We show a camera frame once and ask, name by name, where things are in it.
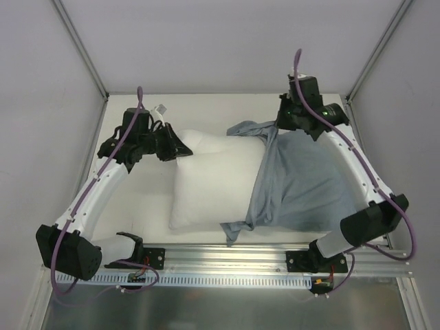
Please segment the white pillow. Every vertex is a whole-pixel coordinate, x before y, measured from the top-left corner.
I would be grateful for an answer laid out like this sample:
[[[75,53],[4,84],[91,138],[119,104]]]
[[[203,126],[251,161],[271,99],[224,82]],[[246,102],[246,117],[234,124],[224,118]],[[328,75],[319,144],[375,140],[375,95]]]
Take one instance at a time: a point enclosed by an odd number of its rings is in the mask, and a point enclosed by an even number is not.
[[[169,228],[243,221],[265,154],[263,141],[190,129],[177,137],[193,154],[176,159]]]

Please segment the grey-blue pillowcase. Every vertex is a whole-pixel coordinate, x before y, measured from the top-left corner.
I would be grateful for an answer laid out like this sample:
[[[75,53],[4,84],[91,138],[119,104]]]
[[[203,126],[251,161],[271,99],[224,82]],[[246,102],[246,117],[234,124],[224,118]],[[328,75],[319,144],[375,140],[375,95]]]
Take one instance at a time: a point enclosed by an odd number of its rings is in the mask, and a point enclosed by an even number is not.
[[[348,184],[330,153],[304,131],[280,133],[273,122],[240,122],[229,136],[255,137],[265,153],[244,220],[222,223],[226,243],[257,227],[328,232],[355,213]]]

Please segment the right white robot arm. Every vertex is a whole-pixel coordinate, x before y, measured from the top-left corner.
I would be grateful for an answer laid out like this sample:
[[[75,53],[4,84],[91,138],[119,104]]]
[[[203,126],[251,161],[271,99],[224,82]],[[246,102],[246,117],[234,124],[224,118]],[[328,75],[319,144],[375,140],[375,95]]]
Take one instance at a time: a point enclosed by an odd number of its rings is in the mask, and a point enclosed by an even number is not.
[[[309,266],[325,271],[333,257],[393,232],[400,222],[414,230],[406,211],[405,195],[395,194],[375,172],[355,138],[348,116],[337,103],[325,104],[313,76],[290,74],[289,91],[280,95],[276,126],[301,130],[323,146],[346,179],[355,206],[354,214],[340,220],[338,228],[311,243]]]

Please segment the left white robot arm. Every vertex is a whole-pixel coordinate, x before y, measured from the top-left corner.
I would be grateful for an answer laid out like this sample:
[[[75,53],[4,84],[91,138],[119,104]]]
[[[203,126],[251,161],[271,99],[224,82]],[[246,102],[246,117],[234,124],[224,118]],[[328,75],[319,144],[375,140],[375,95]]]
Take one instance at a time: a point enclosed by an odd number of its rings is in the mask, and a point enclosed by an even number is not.
[[[37,230],[43,264],[51,273],[88,281],[102,266],[136,268],[144,262],[141,237],[117,232],[93,241],[92,236],[112,194],[145,155],[156,155],[162,162],[192,155],[164,121],[165,111],[161,104],[151,110],[128,108],[122,124],[100,145],[92,174],[67,210],[54,225]]]

